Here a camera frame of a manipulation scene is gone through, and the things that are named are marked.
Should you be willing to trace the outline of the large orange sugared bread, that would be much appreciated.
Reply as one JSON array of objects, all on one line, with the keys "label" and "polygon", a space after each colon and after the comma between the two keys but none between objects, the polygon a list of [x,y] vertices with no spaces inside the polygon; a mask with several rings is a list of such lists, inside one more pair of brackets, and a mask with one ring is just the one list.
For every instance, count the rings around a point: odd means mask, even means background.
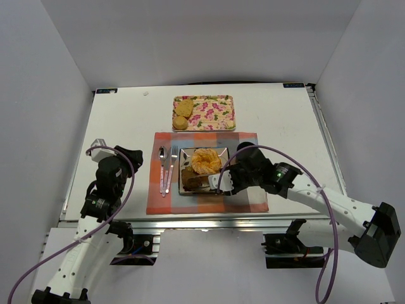
[{"label": "large orange sugared bread", "polygon": [[214,149],[200,148],[192,155],[191,167],[200,175],[217,174],[221,169],[221,160]]}]

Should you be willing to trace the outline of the brown chocolate muffin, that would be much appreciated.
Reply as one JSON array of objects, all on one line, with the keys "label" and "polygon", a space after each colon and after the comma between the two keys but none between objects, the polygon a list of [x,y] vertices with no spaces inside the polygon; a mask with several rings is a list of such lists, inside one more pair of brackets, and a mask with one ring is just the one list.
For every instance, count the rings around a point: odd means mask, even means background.
[{"label": "brown chocolate muffin", "polygon": [[209,187],[207,176],[201,176],[188,168],[181,170],[181,180],[185,191],[200,191]]}]

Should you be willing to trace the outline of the metal tongs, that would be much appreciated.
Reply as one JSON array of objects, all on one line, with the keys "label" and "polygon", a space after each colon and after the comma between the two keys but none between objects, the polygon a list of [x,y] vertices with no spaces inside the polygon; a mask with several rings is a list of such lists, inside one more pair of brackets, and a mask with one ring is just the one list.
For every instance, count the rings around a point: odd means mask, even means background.
[{"label": "metal tongs", "polygon": [[206,194],[206,193],[216,193],[216,189],[211,189],[209,186],[201,186],[192,189],[181,187],[179,189],[180,194]]}]

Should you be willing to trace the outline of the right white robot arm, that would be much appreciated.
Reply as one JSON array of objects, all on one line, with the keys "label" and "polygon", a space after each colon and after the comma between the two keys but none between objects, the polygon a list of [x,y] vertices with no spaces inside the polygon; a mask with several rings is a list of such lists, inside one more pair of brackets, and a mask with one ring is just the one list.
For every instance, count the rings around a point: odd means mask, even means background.
[{"label": "right white robot arm", "polygon": [[326,224],[293,220],[281,240],[294,247],[322,246],[353,252],[362,261],[385,268],[401,236],[395,208],[363,203],[321,187],[315,177],[295,160],[272,163],[264,147],[243,142],[237,148],[234,165],[221,171],[217,191],[235,195],[258,186],[266,193],[306,205],[329,217]]}]

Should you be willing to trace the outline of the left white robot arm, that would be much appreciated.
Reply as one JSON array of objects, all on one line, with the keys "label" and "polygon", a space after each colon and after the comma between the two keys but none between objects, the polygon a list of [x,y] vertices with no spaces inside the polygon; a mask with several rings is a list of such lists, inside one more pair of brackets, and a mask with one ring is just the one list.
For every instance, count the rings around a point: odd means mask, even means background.
[{"label": "left white robot arm", "polygon": [[132,226],[114,217],[129,199],[125,186],[134,185],[142,151],[93,146],[86,153],[97,163],[96,178],[86,190],[72,244],[47,286],[34,291],[32,303],[89,303],[101,272],[117,254],[132,250]]}]

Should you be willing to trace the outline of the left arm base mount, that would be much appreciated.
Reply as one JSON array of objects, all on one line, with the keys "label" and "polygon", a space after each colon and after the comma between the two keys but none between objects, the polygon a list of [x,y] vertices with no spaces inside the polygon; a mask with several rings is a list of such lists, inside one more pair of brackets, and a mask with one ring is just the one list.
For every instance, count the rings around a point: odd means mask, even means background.
[{"label": "left arm base mount", "polygon": [[160,236],[157,234],[136,234],[129,223],[112,221],[108,233],[120,239],[122,249],[110,265],[153,266],[157,259]]}]

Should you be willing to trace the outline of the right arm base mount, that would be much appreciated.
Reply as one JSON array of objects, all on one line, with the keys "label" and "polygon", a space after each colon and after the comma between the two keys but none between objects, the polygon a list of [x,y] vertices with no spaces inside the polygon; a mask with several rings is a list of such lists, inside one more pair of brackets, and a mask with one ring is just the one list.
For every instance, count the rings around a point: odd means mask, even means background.
[{"label": "right arm base mount", "polygon": [[293,220],[284,233],[265,234],[261,243],[267,269],[320,269],[325,263],[324,249],[307,247],[299,239],[304,219]]}]

